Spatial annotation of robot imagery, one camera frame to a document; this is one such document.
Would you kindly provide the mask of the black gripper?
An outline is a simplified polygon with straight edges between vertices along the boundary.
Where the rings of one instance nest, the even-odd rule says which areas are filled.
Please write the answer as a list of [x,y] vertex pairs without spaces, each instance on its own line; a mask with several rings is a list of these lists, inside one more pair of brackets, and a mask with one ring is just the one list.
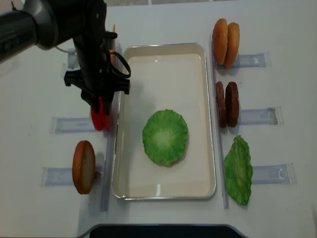
[[114,39],[105,38],[99,43],[76,37],[73,39],[80,70],[67,71],[64,76],[66,86],[74,85],[81,89],[81,98],[96,113],[99,112],[99,97],[109,115],[114,93],[130,92],[131,69],[127,61],[117,52],[115,65],[111,64],[109,50]]

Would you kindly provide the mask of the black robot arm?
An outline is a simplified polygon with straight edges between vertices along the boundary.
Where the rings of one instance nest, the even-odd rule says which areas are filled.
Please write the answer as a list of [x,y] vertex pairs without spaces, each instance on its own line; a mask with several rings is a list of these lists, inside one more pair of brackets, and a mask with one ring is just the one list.
[[94,112],[110,112],[115,92],[130,91],[130,74],[111,63],[117,34],[105,29],[106,3],[102,0],[27,0],[22,10],[0,17],[0,60],[6,61],[36,45],[49,50],[73,40],[80,68],[67,71],[66,86],[81,89],[81,98]]

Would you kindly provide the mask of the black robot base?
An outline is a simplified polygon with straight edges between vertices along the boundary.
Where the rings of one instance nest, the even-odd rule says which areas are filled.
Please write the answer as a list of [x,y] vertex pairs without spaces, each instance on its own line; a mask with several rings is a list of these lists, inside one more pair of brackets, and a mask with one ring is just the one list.
[[227,225],[101,225],[86,232],[87,238],[244,238]]

